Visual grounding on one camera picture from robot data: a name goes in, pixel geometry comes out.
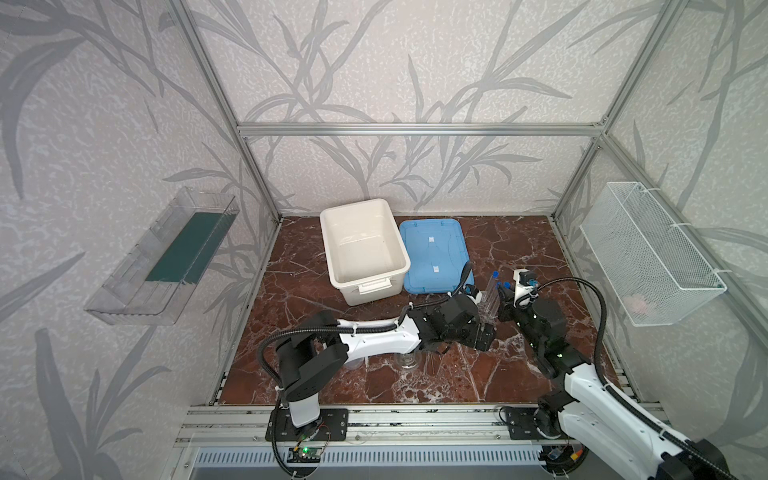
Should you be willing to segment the clear test tube rack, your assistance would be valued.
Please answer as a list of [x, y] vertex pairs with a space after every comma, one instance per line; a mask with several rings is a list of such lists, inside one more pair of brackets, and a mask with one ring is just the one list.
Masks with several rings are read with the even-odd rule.
[[482, 293], [478, 307], [478, 319], [486, 324], [495, 324], [499, 309], [499, 295], [497, 290]]

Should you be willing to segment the blue-capped test tube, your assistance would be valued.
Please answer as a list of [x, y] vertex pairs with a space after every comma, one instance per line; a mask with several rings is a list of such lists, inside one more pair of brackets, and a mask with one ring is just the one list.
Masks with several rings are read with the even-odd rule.
[[496, 284], [496, 296], [496, 309], [503, 309], [508, 300], [514, 299], [514, 290], [511, 288], [511, 284], [507, 281], [498, 282]]
[[483, 293], [484, 300], [482, 302], [483, 313], [488, 317], [493, 317], [496, 314], [496, 284], [499, 282], [499, 272], [493, 271], [489, 279], [488, 285]]

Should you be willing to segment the white plastic bin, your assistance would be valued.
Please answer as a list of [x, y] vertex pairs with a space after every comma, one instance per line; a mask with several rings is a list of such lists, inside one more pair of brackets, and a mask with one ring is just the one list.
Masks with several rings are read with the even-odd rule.
[[402, 292], [411, 260], [386, 200], [325, 209], [320, 223], [330, 282], [348, 305]]

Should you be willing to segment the clear plastic beaker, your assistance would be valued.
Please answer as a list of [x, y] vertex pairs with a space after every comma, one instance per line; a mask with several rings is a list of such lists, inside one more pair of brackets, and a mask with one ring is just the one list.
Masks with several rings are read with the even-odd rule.
[[347, 370], [356, 370], [356, 369], [360, 368], [361, 366], [363, 366], [364, 363], [365, 363], [365, 359], [364, 358], [358, 358], [358, 359], [354, 359], [354, 360], [348, 360], [343, 365], [343, 367], [345, 369], [347, 369]]

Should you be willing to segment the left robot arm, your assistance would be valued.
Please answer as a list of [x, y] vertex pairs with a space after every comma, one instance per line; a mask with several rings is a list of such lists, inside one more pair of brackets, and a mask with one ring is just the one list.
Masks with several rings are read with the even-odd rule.
[[292, 426], [301, 429], [319, 421], [319, 393], [348, 363], [435, 352], [449, 344], [486, 352], [495, 338], [496, 328], [481, 319], [476, 298], [455, 291], [439, 300], [409, 303], [392, 319], [350, 321], [321, 311], [296, 328], [269, 335], [258, 347], [258, 361], [276, 384], [276, 408], [286, 409]]

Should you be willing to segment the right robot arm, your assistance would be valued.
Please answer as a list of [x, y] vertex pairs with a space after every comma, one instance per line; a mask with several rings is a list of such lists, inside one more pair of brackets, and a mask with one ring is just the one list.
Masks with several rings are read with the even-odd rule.
[[693, 441], [650, 414], [607, 380], [602, 344], [587, 358], [565, 338], [555, 301], [535, 299], [537, 287], [501, 284], [498, 318], [512, 321], [531, 346], [535, 363], [554, 390], [538, 401], [539, 431], [585, 446], [625, 479], [730, 479], [722, 452]]

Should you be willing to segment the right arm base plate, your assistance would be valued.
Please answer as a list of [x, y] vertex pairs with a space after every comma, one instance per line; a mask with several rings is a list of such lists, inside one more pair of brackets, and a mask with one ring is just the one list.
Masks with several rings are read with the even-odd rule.
[[512, 440], [557, 440], [562, 437], [557, 422], [538, 407], [502, 406], [499, 418]]

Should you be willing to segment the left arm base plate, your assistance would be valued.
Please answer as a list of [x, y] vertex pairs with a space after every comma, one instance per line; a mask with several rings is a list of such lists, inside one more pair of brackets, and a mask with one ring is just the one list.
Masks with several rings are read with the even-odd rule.
[[347, 436], [349, 410], [323, 408], [318, 419], [302, 427], [296, 427], [288, 409], [271, 412], [265, 438], [268, 442], [344, 441]]

